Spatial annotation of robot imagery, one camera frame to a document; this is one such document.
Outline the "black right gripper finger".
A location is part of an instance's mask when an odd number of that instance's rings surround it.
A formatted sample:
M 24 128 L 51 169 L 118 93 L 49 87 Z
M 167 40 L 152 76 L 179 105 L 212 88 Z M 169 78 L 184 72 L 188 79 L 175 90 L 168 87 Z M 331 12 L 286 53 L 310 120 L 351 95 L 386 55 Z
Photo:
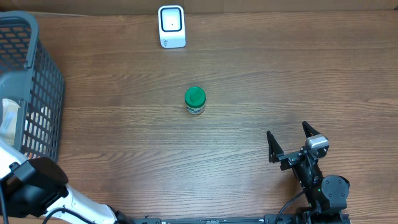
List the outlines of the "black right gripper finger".
M 303 121 L 302 122 L 302 127 L 305 133 L 306 138 L 310 138 L 312 136 L 319 135 L 320 133 L 314 129 L 308 122 Z
M 276 141 L 274 135 L 268 131 L 266 133 L 267 141 L 269 146 L 269 162 L 276 163 L 279 162 L 279 157 L 284 155 L 284 151 L 280 147 L 279 143 Z

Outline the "green lid jar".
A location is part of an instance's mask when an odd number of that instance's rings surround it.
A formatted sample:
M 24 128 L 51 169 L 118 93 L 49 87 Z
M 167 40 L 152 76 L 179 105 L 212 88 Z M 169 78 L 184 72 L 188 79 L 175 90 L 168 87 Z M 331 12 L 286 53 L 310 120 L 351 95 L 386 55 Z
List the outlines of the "green lid jar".
M 198 87 L 193 86 L 185 92 L 184 96 L 186 109 L 190 114 L 199 115 L 205 110 L 206 93 Z

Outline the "beige clear pouch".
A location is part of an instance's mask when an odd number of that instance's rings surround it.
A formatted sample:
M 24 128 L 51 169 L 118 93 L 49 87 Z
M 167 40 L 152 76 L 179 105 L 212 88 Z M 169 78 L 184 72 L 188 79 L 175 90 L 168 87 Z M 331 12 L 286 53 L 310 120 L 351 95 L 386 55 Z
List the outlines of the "beige clear pouch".
M 20 106 L 11 99 L 2 100 L 1 138 L 13 145 L 16 136 L 16 124 Z

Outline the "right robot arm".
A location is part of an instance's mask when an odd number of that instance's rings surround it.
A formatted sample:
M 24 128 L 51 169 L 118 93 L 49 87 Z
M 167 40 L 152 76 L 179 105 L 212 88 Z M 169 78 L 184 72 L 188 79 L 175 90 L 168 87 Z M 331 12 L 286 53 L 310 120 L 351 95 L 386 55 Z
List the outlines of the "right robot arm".
M 340 175 L 323 176 L 318 160 L 327 155 L 329 140 L 306 121 L 302 122 L 306 136 L 304 146 L 286 154 L 274 135 L 268 131 L 269 162 L 280 163 L 281 170 L 293 170 L 302 191 L 290 199 L 276 215 L 265 215 L 265 223 L 350 223 L 347 208 L 350 182 Z M 299 207 L 292 215 L 284 211 L 300 196 L 307 199 L 307 207 Z

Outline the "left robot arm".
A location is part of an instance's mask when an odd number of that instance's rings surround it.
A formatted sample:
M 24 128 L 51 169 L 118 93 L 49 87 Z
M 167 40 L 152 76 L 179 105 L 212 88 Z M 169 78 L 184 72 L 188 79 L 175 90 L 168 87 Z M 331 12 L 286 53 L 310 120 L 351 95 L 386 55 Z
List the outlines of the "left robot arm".
M 60 166 L 48 157 L 28 159 L 1 140 L 1 223 L 10 217 L 44 216 L 68 223 L 132 223 L 109 205 L 94 202 L 68 183 Z

